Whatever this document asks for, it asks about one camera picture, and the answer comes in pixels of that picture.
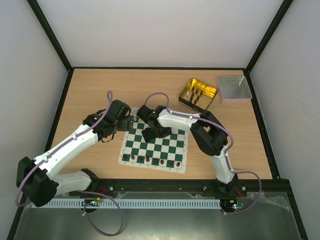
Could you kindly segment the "gold metal tin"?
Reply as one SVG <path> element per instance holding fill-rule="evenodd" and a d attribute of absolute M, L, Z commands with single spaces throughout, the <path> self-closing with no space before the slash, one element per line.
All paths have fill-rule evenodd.
<path fill-rule="evenodd" d="M 202 113 L 209 108 L 217 93 L 218 90 L 215 87 L 192 78 L 179 94 L 178 102 L 196 112 Z"/>

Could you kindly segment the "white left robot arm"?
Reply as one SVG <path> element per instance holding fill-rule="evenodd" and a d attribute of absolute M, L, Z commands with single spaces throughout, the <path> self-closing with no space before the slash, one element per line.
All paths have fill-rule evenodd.
<path fill-rule="evenodd" d="M 88 147 L 122 131 L 131 108 L 120 100 L 111 100 L 105 110 L 88 115 L 79 127 L 52 149 L 18 162 L 16 186 L 36 207 L 42 207 L 55 196 L 86 190 L 93 176 L 80 170 L 59 174 L 61 169 Z"/>

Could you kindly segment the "green white chess board mat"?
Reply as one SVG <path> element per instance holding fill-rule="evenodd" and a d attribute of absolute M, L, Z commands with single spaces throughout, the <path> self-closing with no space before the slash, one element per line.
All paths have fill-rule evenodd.
<path fill-rule="evenodd" d="M 185 173 L 189 133 L 173 128 L 171 135 L 145 142 L 142 131 L 148 125 L 137 116 L 137 112 L 137 108 L 131 110 L 133 129 L 126 131 L 124 134 L 118 163 L 130 167 L 148 168 L 178 174 Z M 123 155 L 127 156 L 127 160 L 123 160 Z M 135 155 L 135 160 L 131 160 L 131 155 Z M 139 156 L 144 157 L 143 161 L 139 160 Z M 150 157 L 149 162 L 146 162 L 146 156 Z M 158 159 L 157 164 L 153 162 L 154 158 Z M 174 161 L 174 165 L 170 165 L 169 161 Z"/>

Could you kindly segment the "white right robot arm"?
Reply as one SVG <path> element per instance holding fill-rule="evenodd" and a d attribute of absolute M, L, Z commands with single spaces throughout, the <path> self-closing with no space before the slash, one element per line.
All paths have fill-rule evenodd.
<path fill-rule="evenodd" d="M 235 191 L 238 175 L 234 173 L 228 156 L 229 133 L 211 112 L 187 114 L 161 105 L 155 109 L 142 105 L 136 115 L 148 125 L 142 131 L 147 143 L 171 135 L 172 129 L 191 133 L 199 149 L 212 159 L 217 191 L 223 196 Z"/>

